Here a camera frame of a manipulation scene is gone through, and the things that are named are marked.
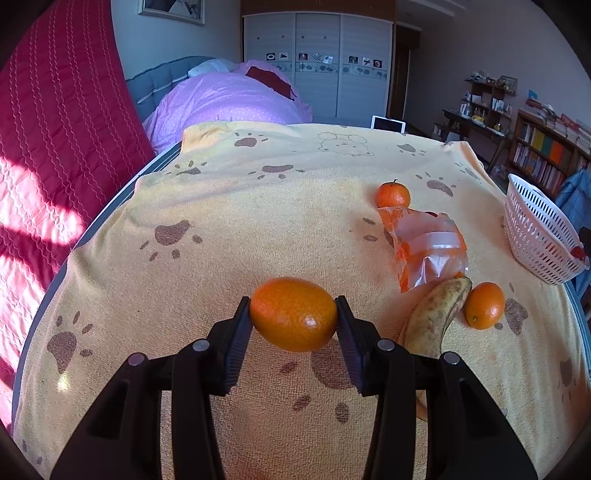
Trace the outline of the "red tomato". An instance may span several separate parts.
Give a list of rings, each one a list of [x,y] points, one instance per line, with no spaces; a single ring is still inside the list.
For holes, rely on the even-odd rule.
[[[586,261],[586,253],[584,251],[584,249],[580,246],[576,246],[574,247],[571,251],[570,251],[570,255],[577,259],[580,262],[585,262]]]

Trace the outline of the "framed wedding photo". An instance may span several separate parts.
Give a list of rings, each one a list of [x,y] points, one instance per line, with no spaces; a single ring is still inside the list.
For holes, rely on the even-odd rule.
[[[139,0],[138,13],[195,25],[205,24],[205,2],[202,0]]]

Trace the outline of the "purple duvet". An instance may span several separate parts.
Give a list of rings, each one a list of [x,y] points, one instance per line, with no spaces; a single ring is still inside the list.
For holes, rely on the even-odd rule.
[[[251,66],[269,70],[290,83],[294,101],[246,76]],[[182,139],[190,126],[205,122],[311,123],[311,106],[276,66],[259,60],[238,64],[231,73],[187,78],[166,93],[142,122],[152,149],[160,153]]]

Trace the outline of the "small wooden shelf unit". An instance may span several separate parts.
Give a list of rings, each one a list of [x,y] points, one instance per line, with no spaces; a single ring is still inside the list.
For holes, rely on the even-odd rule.
[[[484,71],[474,71],[466,82],[470,89],[465,93],[461,114],[476,124],[498,134],[507,134],[510,129],[518,79],[506,75],[493,78]]]

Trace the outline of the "wooden bookshelf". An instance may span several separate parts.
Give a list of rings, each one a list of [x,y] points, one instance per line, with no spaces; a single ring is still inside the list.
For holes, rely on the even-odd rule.
[[[590,171],[590,127],[527,99],[518,111],[506,167],[555,199],[569,177]]]

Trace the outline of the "blue plaid blanket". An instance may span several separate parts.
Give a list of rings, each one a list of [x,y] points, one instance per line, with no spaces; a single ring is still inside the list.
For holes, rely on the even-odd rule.
[[[590,184],[590,173],[580,170],[565,180],[555,200],[575,228],[587,256],[590,256]]]

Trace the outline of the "dark wooden desk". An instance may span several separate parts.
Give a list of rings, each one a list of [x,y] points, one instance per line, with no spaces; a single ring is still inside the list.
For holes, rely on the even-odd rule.
[[[445,123],[442,127],[443,139],[449,141],[468,141],[471,134],[478,135],[490,141],[495,149],[489,159],[484,157],[481,160],[486,167],[488,173],[492,173],[493,169],[501,157],[503,151],[510,146],[512,135],[510,133],[502,133],[485,124],[474,121],[471,117],[464,116],[460,112],[453,109],[443,109],[442,113],[445,117]]]

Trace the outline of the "spotted ripe banana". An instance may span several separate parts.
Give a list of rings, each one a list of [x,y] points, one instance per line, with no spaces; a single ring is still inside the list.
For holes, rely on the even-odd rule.
[[[415,306],[399,343],[410,353],[438,359],[451,322],[464,307],[473,288],[467,277],[444,280]]]

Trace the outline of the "small orange tangerine edge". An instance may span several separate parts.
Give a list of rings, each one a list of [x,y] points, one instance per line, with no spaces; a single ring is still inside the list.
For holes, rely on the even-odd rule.
[[[311,352],[322,349],[335,334],[335,300],[317,284],[297,278],[274,278],[256,288],[249,318],[257,332],[280,349]]]

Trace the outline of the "grey blue bed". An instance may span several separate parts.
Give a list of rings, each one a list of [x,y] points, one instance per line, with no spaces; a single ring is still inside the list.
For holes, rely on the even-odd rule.
[[[142,122],[147,118],[147,116],[155,110],[156,106],[162,100],[163,96],[166,93],[170,92],[172,88],[176,86],[178,83],[187,79],[187,72],[190,71],[192,67],[197,66],[206,60],[210,59],[200,56],[189,56],[185,58],[180,58],[148,69],[131,79],[125,79],[128,92],[130,94],[133,106],[138,114],[141,125]],[[109,218],[109,216],[119,206],[121,206],[124,202],[126,202],[128,199],[132,197],[135,185],[142,176],[159,170],[169,160],[173,158],[177,143],[171,145],[168,149],[160,153],[157,153],[152,149],[152,158],[111,198],[109,203],[100,211],[100,213],[86,228],[86,230],[78,239],[71,251],[75,247],[87,243],[89,239],[94,235],[96,230]],[[19,363],[14,381],[12,397],[12,421],[14,420],[16,410],[18,407],[23,362],[28,349],[29,338],[37,325],[39,313],[45,308],[47,300],[54,293],[56,285],[63,277],[65,271],[65,262],[66,260],[63,262],[58,273],[49,285],[37,309],[37,312],[29,329],[27,338],[25,340],[23,350],[19,358]]]

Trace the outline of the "yellow paw print blanket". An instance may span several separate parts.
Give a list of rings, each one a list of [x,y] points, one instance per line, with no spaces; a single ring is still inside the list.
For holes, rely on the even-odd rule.
[[[312,124],[188,128],[180,155],[140,178],[70,254],[25,356],[14,425],[25,458],[48,476],[130,354],[177,352],[276,277],[345,296],[356,316],[397,338],[428,287],[399,288],[375,203],[390,180],[409,189],[415,209],[448,215],[465,239],[469,278],[502,289],[497,325],[478,331],[458,318],[444,345],[547,475],[589,418],[589,374],[567,290],[510,251],[504,194],[465,143]]]

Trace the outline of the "white pillow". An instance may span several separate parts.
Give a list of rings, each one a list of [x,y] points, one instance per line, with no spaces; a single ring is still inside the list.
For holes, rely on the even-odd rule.
[[[189,78],[207,73],[231,73],[238,69],[238,64],[228,59],[214,58],[194,66],[187,72]]]

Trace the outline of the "red quilted mattress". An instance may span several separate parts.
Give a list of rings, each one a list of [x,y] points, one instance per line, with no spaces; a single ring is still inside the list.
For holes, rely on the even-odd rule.
[[[86,228],[152,158],[107,1],[56,1],[1,70],[1,420],[37,309]]]

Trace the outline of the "orange tangerine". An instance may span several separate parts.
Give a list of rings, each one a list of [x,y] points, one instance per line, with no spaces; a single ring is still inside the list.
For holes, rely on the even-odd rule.
[[[377,208],[409,207],[411,194],[409,189],[397,180],[383,183],[375,197]]]

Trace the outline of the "white plastic basket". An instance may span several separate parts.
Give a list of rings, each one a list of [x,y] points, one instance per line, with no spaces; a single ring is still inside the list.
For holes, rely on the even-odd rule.
[[[566,215],[540,189],[509,176],[505,228],[515,259],[550,285],[564,284],[590,269],[590,260],[572,255],[582,249]]]

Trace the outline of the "orange plastic bag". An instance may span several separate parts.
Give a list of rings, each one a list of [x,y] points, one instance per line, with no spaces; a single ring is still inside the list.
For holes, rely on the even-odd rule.
[[[383,207],[378,212],[393,240],[394,272],[401,293],[467,275],[467,245],[447,214],[401,206]]]

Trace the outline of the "white wardrobe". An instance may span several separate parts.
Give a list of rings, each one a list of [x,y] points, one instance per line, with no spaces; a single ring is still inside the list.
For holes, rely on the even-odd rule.
[[[394,1],[242,1],[243,58],[270,63],[315,123],[368,127],[387,114]]]

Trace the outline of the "large orange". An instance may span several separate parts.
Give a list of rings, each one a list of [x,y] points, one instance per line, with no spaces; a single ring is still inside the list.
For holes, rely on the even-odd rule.
[[[494,326],[503,316],[504,310],[503,290],[492,282],[483,282],[474,287],[464,305],[468,325],[477,330]]]

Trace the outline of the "dark red cloth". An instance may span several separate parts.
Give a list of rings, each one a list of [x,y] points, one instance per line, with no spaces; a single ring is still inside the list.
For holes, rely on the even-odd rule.
[[[246,72],[246,76],[263,83],[263,85],[266,85],[267,88],[270,88],[288,100],[294,101],[296,98],[290,83],[281,79],[280,76],[277,76],[273,71],[263,70],[259,67],[251,66]]]

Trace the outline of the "white tablet on stand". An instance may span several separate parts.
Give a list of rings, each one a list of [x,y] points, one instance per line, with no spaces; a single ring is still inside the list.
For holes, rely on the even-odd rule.
[[[406,123],[404,121],[390,119],[383,116],[374,115],[370,128],[375,130],[391,131],[395,133],[406,133]]]

